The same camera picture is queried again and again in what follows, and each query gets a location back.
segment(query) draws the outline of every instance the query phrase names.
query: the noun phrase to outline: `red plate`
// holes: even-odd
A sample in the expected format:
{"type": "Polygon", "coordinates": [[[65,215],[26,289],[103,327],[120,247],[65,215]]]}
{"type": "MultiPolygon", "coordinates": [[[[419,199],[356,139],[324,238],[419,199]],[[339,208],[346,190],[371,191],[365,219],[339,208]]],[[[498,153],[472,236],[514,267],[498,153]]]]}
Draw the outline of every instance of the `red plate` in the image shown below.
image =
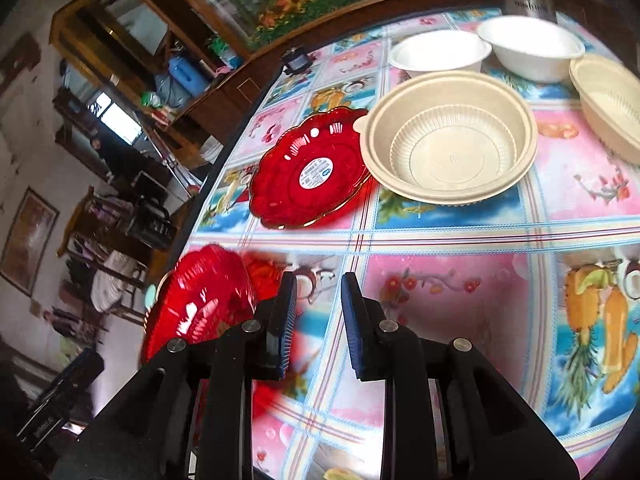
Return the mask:
{"type": "Polygon", "coordinates": [[[254,315],[254,289],[238,254],[208,245],[185,254],[146,320],[140,360],[174,337],[200,343],[254,315]]]}
{"type": "Polygon", "coordinates": [[[271,229],[304,227],[343,206],[369,178],[354,121],[367,110],[314,114],[264,154],[250,184],[251,213],[271,229]]]}

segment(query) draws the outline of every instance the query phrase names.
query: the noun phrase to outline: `framed picture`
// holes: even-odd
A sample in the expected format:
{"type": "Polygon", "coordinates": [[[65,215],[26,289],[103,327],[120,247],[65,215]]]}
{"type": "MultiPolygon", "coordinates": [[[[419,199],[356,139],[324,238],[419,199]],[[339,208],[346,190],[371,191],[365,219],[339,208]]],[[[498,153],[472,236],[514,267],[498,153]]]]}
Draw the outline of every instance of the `framed picture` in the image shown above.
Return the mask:
{"type": "Polygon", "coordinates": [[[0,259],[0,276],[28,296],[33,292],[58,214],[57,209],[28,187],[9,229],[0,259]]]}

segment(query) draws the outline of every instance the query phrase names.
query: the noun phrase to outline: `metal screw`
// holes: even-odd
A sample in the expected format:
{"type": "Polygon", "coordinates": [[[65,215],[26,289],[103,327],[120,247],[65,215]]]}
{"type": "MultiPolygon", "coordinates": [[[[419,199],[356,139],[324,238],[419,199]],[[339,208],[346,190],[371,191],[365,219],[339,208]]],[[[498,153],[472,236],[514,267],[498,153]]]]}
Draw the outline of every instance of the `metal screw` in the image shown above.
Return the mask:
{"type": "Polygon", "coordinates": [[[258,332],[258,330],[260,330],[261,327],[262,325],[260,324],[260,321],[258,321],[257,319],[247,319],[244,323],[242,323],[242,330],[244,330],[245,332],[248,332],[249,334],[253,332],[258,332]]]}
{"type": "Polygon", "coordinates": [[[398,323],[396,323],[393,319],[383,319],[380,321],[378,325],[382,332],[395,332],[398,330],[398,323]]]}
{"type": "Polygon", "coordinates": [[[453,348],[461,352],[469,352],[471,350],[471,341],[463,337],[459,337],[453,342],[453,348]]]}
{"type": "Polygon", "coordinates": [[[187,348],[187,342],[181,337],[174,337],[166,344],[166,349],[172,354],[181,352],[185,348],[187,348]]]}

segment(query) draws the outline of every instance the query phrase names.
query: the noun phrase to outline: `round label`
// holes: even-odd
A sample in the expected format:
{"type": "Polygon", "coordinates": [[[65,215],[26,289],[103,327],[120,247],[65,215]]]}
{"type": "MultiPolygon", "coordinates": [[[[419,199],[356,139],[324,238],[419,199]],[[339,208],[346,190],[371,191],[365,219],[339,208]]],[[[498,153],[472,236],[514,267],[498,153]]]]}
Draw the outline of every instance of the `round label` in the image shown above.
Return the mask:
{"type": "Polygon", "coordinates": [[[320,186],[329,178],[334,170],[334,163],[330,158],[321,156],[315,158],[305,166],[300,173],[300,186],[302,189],[313,189],[320,186]]]}

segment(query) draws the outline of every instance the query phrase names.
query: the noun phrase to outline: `bright window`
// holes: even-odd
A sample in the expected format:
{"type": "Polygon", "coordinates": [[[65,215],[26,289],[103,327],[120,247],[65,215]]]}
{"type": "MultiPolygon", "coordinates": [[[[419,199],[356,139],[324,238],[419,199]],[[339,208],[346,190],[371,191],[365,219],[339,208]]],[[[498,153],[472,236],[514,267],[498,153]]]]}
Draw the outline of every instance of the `bright window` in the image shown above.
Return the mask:
{"type": "Polygon", "coordinates": [[[129,144],[133,144],[142,133],[142,127],[116,103],[113,103],[105,93],[100,94],[95,100],[94,113],[129,144]]]}

